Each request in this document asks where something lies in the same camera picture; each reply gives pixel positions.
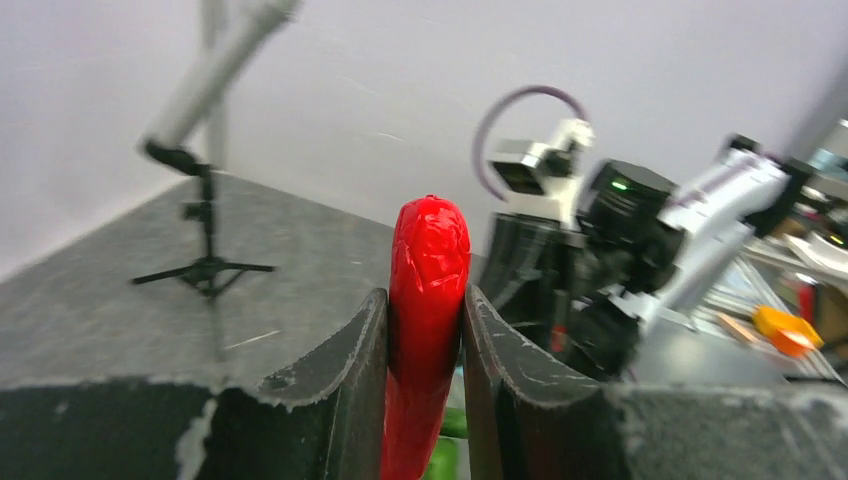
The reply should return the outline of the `small red toy chili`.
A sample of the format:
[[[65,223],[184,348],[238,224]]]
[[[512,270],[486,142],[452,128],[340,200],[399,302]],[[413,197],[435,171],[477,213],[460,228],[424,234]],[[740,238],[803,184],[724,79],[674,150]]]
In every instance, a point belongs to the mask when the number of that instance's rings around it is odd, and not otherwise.
[[[453,202],[428,195],[399,212],[389,281],[389,351],[380,476],[424,476],[458,358],[471,241]]]

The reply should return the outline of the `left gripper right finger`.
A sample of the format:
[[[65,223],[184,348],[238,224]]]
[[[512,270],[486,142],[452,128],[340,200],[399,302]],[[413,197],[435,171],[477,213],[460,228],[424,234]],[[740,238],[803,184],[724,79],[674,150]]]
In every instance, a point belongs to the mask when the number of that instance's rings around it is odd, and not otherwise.
[[[847,391],[600,383],[466,290],[463,343],[475,479],[843,479]]]

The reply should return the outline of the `green toy cucumber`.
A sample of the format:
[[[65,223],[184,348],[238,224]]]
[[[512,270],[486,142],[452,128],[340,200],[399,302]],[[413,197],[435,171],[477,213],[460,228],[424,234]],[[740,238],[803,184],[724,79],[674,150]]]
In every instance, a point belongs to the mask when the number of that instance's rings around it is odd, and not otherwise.
[[[448,407],[423,479],[457,480],[460,460],[459,440],[467,439],[468,425],[465,411]]]

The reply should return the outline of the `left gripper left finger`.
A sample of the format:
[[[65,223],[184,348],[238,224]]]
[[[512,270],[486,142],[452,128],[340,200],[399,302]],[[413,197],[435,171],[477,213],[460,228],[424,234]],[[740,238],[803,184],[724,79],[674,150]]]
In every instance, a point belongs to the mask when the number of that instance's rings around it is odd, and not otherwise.
[[[5,479],[376,479],[388,295],[293,364],[241,387],[176,375],[1,387]]]

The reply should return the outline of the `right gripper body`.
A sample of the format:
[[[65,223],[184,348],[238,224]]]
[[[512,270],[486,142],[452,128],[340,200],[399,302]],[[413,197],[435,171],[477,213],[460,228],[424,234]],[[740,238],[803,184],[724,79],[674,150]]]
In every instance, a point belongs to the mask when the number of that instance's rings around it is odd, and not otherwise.
[[[663,284],[657,222],[645,228],[579,230],[522,214],[497,213],[478,287],[503,320],[580,373],[619,379],[641,340],[641,317],[615,305],[623,294]]]

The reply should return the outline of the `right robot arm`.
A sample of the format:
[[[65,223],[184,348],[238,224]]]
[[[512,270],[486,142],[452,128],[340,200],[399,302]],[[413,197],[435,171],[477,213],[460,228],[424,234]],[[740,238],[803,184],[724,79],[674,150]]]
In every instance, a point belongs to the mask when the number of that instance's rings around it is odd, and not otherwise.
[[[743,245],[771,233],[803,189],[807,162],[735,137],[695,180],[640,165],[577,169],[589,139],[506,141],[493,168],[507,186],[480,289],[531,341],[596,380],[621,375],[663,310],[696,305]]]

